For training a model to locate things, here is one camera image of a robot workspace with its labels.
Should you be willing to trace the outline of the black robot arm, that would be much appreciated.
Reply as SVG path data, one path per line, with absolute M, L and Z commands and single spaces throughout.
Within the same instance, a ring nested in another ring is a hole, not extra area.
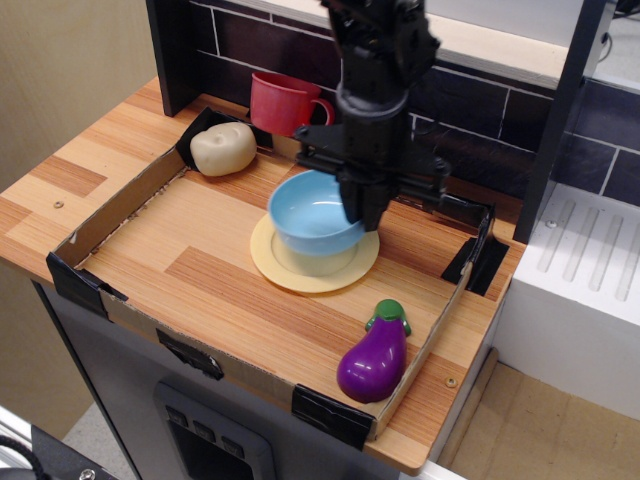
M 302 126 L 298 162 L 334 176 L 346 217 L 374 231 L 404 194 L 438 205 L 451 167 L 415 143 L 412 87 L 433 66 L 439 41 L 421 1 L 326 1 L 341 80 L 338 124 Z

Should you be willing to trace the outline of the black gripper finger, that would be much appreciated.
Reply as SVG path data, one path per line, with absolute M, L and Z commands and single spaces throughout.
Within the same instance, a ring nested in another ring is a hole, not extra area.
M 394 185 L 370 185 L 365 187 L 362 222 L 366 232 L 378 229 L 384 212 L 397 194 L 398 188 Z
M 351 180 L 340 180 L 339 191 L 347 220 L 364 221 L 364 186 Z

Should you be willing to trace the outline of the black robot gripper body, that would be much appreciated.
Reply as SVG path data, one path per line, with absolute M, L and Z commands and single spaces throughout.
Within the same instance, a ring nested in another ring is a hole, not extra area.
M 450 166 L 413 142 L 407 100 L 406 89 L 381 101 L 337 90 L 342 122 L 297 128 L 299 161 L 326 173 L 349 173 L 361 185 L 388 183 L 394 196 L 440 202 Z

